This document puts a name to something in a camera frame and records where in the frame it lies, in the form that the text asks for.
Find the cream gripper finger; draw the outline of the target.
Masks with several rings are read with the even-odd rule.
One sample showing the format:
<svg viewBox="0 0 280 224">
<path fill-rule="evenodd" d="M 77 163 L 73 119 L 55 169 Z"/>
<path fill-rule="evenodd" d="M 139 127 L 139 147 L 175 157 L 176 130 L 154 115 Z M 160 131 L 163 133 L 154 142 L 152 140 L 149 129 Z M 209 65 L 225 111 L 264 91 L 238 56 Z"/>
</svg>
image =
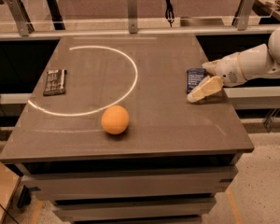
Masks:
<svg viewBox="0 0 280 224">
<path fill-rule="evenodd" d="M 213 95 L 222 90 L 223 80 L 221 77 L 205 77 L 187 96 L 190 103 L 196 103 L 203 98 Z"/>
<path fill-rule="evenodd" d="M 221 60 L 215 60 L 212 62 L 207 62 L 203 64 L 203 68 L 213 76 L 221 76 L 222 70 L 221 70 Z"/>
</svg>

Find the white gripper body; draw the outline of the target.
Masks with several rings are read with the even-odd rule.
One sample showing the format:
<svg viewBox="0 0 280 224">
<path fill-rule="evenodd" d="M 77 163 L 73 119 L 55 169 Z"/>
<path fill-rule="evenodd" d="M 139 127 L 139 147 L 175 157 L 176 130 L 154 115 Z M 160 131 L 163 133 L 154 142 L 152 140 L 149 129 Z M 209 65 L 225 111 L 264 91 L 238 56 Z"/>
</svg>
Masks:
<svg viewBox="0 0 280 224">
<path fill-rule="evenodd" d="M 246 83 L 239 63 L 239 52 L 225 56 L 216 62 L 215 74 L 223 79 L 225 87 L 235 87 Z"/>
</svg>

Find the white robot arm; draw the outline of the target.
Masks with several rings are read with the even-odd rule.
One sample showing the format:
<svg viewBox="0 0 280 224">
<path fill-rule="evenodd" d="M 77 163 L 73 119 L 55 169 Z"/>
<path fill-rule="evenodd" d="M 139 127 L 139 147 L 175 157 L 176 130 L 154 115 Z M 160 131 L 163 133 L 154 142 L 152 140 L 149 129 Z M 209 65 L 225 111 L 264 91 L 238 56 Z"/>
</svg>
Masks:
<svg viewBox="0 0 280 224">
<path fill-rule="evenodd" d="M 280 78 L 280 27 L 269 37 L 268 44 L 234 52 L 222 59 L 202 64 L 208 73 L 188 94 L 190 103 L 213 95 L 223 87 L 235 87 L 256 78 Z"/>
</svg>

